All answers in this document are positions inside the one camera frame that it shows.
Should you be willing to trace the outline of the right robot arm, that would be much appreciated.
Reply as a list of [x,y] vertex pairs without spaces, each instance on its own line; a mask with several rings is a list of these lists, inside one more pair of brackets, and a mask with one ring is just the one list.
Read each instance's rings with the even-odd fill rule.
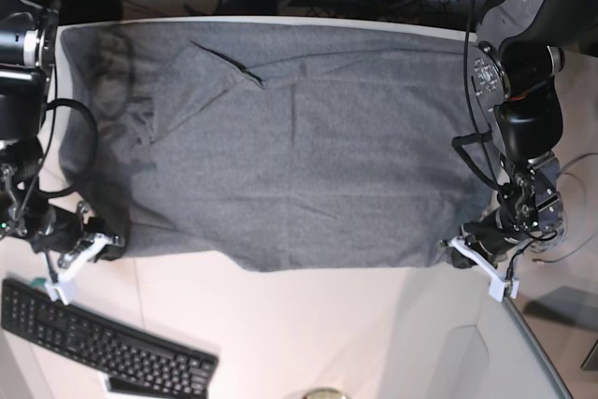
[[[59,24],[50,0],[1,0],[1,236],[28,242],[36,253],[54,251],[75,257],[104,237],[97,259],[113,261],[125,252],[126,236],[97,217],[50,204],[77,192],[88,180],[96,159],[99,135],[91,111],[80,102],[49,100],[55,68],[54,45]],[[49,112],[59,107],[78,111],[91,132],[87,159],[72,184],[58,192],[39,187],[49,152],[38,133]]]

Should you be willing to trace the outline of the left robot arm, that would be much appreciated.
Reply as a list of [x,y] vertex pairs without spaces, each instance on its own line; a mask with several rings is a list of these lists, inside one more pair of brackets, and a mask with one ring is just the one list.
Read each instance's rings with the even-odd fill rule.
[[498,207],[461,228],[449,247],[451,264],[470,268],[476,256],[497,265],[509,252],[547,249],[563,233],[559,162],[562,108],[555,78],[564,49],[597,23],[597,0],[486,0],[474,12],[476,39],[463,53],[466,101],[479,107],[472,122],[486,131],[457,136],[452,146],[495,147],[497,163],[477,172],[495,190]]

